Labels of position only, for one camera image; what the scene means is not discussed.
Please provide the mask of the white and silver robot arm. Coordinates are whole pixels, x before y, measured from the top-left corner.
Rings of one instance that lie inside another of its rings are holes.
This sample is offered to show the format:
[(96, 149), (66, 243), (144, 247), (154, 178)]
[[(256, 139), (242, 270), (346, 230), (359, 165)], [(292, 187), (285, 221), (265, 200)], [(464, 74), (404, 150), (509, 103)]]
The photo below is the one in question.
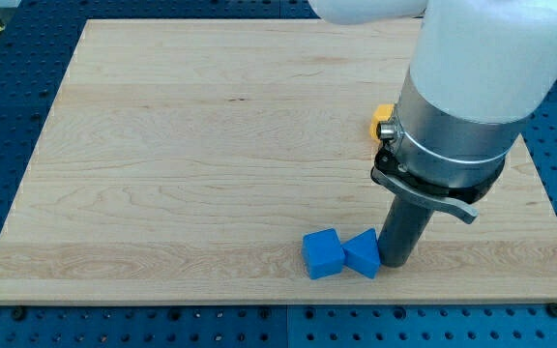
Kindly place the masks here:
[(491, 176), (557, 78), (557, 0), (310, 0), (334, 24), (421, 15), (396, 159), (447, 188)]

